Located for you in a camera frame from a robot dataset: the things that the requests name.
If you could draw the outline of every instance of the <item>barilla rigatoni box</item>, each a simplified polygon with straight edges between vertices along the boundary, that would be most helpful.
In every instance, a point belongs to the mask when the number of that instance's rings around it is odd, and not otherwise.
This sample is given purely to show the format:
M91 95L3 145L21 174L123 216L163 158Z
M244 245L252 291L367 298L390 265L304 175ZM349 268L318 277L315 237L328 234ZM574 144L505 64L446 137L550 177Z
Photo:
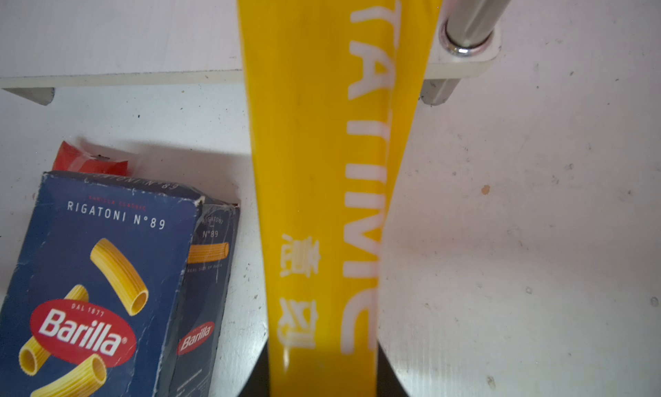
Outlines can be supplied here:
M44 174L0 314L0 395L206 396L238 219L191 187Z

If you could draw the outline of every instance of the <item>chinese character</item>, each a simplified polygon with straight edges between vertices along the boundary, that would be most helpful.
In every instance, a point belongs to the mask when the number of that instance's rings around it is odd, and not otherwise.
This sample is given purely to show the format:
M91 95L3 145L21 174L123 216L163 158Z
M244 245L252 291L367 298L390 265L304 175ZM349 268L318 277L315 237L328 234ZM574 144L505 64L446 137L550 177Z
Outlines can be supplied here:
M282 239L285 242L280 250L280 271L281 277L286 277L292 273L298 273L310 277L310 272L319 273L319 241L312 244L312 236L303 240L294 240L291 236L283 234Z
M285 347L314 349L317 329L317 301L280 299L282 317L277 322L277 338Z

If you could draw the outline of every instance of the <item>yellow packet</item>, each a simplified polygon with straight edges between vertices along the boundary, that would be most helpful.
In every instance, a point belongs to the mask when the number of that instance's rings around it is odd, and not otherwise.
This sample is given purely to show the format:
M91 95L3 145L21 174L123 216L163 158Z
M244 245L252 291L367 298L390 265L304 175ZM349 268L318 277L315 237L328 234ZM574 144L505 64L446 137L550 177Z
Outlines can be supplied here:
M376 394L381 229L440 1L238 0L273 397Z

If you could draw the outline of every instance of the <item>chrome ring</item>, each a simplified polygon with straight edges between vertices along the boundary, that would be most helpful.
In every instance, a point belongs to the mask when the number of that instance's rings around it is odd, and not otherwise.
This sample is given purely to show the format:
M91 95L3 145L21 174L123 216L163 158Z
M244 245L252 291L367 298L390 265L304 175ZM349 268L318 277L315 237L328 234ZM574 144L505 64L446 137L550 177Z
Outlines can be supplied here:
M445 50L457 57L472 57L482 53L491 44L491 40L494 38L494 32L492 31L489 33L489 37L487 37L480 45L468 48L458 46L448 37L447 26L448 21L446 20L438 30L438 40L441 42L441 45Z

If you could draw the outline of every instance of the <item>black object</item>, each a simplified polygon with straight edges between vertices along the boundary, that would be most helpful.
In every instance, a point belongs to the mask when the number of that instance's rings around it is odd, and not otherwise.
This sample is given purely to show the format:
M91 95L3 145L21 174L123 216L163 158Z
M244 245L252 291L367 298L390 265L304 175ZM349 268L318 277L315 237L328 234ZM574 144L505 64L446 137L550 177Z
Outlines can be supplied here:
M409 397L399 379L397 379L388 357L385 356L384 349L381 348L381 344L379 344L377 367L377 397ZM252 373L239 397L269 397L269 342L264 344L264 348L254 364Z

